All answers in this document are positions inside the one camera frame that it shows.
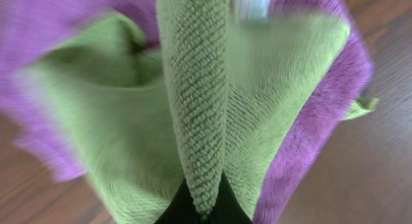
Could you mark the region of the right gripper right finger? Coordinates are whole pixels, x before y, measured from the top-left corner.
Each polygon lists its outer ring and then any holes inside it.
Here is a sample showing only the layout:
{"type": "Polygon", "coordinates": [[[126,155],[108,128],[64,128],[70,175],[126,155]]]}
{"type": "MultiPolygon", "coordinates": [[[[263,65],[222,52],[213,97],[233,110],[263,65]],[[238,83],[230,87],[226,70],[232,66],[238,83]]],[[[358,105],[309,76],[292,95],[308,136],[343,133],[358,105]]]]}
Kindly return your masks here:
{"type": "Polygon", "coordinates": [[[251,219],[238,203],[225,173],[221,175],[218,197],[211,214],[211,223],[252,224],[251,219]]]}

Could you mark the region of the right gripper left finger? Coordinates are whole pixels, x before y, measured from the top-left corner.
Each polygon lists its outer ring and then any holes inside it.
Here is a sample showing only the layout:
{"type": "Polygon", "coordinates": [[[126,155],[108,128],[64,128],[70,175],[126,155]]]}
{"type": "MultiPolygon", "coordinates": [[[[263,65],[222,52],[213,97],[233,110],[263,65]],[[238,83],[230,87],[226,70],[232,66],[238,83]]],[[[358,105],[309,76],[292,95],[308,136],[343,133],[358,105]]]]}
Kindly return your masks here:
{"type": "Polygon", "coordinates": [[[196,212],[193,198],[186,179],[180,184],[168,208],[154,224],[199,224],[200,215],[196,212]]]}

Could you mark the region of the green microfiber cloth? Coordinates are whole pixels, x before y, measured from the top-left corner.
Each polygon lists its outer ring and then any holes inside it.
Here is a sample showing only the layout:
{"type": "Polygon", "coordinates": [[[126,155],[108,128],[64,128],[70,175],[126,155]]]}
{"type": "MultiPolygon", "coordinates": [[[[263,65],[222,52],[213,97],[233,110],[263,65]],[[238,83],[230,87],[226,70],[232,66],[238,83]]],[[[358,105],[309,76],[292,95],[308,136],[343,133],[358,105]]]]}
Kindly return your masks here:
{"type": "Polygon", "coordinates": [[[154,223],[186,179],[210,223],[221,175],[251,219],[269,165],[350,28],[321,12],[239,21],[229,0],[158,0],[160,51],[109,14],[14,75],[118,223],[154,223]]]}

